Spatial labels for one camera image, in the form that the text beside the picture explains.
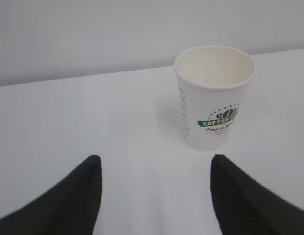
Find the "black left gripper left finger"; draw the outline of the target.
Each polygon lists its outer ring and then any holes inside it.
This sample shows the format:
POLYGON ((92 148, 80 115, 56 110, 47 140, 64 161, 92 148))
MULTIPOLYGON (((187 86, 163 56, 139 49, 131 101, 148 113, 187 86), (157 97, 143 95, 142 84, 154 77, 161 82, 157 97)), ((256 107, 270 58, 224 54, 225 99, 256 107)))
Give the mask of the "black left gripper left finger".
POLYGON ((87 157, 47 192, 0 219, 0 235, 91 235, 102 199, 102 162, 87 157))

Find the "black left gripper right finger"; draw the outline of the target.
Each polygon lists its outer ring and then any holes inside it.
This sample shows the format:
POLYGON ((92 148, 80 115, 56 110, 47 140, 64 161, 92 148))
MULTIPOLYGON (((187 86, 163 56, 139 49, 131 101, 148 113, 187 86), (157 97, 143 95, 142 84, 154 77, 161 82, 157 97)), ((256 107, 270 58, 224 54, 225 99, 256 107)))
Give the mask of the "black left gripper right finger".
POLYGON ((226 156, 211 161, 213 209, 224 235, 304 235, 304 210, 275 195, 226 156))

